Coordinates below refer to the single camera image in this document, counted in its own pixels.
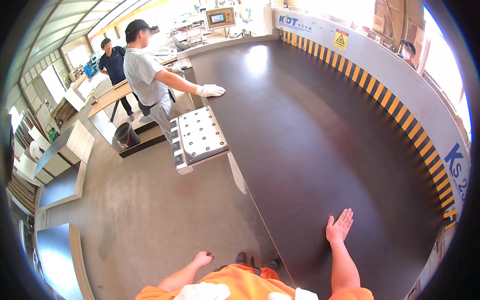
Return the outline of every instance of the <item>warning label sticker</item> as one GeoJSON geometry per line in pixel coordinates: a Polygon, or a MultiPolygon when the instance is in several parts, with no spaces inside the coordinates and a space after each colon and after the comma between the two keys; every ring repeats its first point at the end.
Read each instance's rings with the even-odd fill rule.
{"type": "Polygon", "coordinates": [[[333,42],[334,46],[345,51],[347,49],[348,42],[348,33],[337,29],[335,32],[335,41],[333,42]]]}

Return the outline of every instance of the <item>black bucket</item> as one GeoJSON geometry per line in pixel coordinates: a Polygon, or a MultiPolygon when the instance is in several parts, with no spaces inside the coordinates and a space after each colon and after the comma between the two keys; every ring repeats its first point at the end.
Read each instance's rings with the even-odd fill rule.
{"type": "Polygon", "coordinates": [[[115,130],[115,134],[113,135],[120,144],[126,148],[131,148],[140,144],[140,138],[138,137],[135,130],[133,130],[132,125],[130,123],[125,122],[120,125],[117,130],[115,130]]]}

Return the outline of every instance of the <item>ceiling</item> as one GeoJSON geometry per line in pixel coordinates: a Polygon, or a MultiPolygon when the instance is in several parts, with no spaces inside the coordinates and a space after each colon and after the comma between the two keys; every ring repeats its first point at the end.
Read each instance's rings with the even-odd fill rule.
{"type": "Polygon", "coordinates": [[[46,0],[15,53],[9,75],[18,81],[53,51],[90,31],[94,33],[92,29],[98,31],[149,1],[46,0]]]}

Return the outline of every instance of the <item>hand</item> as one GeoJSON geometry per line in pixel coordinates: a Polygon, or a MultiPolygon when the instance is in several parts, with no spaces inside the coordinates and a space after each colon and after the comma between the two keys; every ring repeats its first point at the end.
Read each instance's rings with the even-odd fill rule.
{"type": "Polygon", "coordinates": [[[338,220],[334,224],[333,216],[328,219],[326,235],[327,240],[331,243],[336,240],[344,241],[347,237],[348,231],[353,224],[352,209],[344,209],[338,220]]]}
{"type": "Polygon", "coordinates": [[[216,84],[197,85],[195,94],[201,97],[221,96],[225,89],[216,84]]]}
{"type": "Polygon", "coordinates": [[[197,256],[195,256],[193,263],[195,263],[200,268],[203,268],[209,263],[211,263],[214,258],[215,257],[212,255],[211,252],[201,251],[201,252],[198,252],[197,256]]]}
{"type": "Polygon", "coordinates": [[[183,75],[185,72],[179,66],[172,67],[172,73],[177,73],[178,75],[183,75]]]}

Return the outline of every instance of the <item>gray pants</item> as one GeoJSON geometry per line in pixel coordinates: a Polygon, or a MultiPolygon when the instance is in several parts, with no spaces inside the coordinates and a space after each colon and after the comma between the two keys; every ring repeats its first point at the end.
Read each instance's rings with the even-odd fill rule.
{"type": "Polygon", "coordinates": [[[150,109],[150,117],[158,123],[160,126],[163,134],[167,138],[167,141],[172,144],[172,137],[171,137],[171,131],[170,131],[170,111],[172,109],[172,102],[170,101],[170,104],[161,106],[160,103],[157,103],[157,105],[153,106],[150,109]]]}

